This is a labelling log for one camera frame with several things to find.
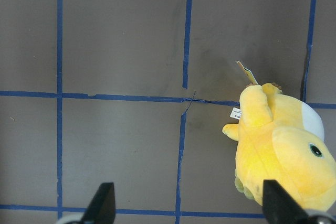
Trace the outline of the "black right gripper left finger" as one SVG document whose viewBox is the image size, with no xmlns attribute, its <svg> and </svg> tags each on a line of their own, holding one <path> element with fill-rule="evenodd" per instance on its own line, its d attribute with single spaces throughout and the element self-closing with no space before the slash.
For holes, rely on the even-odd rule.
<svg viewBox="0 0 336 224">
<path fill-rule="evenodd" d="M 114 223 L 114 183 L 102 183 L 81 218 L 81 223 Z"/>
</svg>

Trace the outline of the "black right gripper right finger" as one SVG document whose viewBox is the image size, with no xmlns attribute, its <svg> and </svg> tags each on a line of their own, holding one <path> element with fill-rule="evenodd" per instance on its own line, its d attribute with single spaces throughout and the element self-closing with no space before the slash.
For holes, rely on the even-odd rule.
<svg viewBox="0 0 336 224">
<path fill-rule="evenodd" d="M 276 180 L 264 180 L 262 203 L 268 223 L 307 223 L 308 214 Z"/>
</svg>

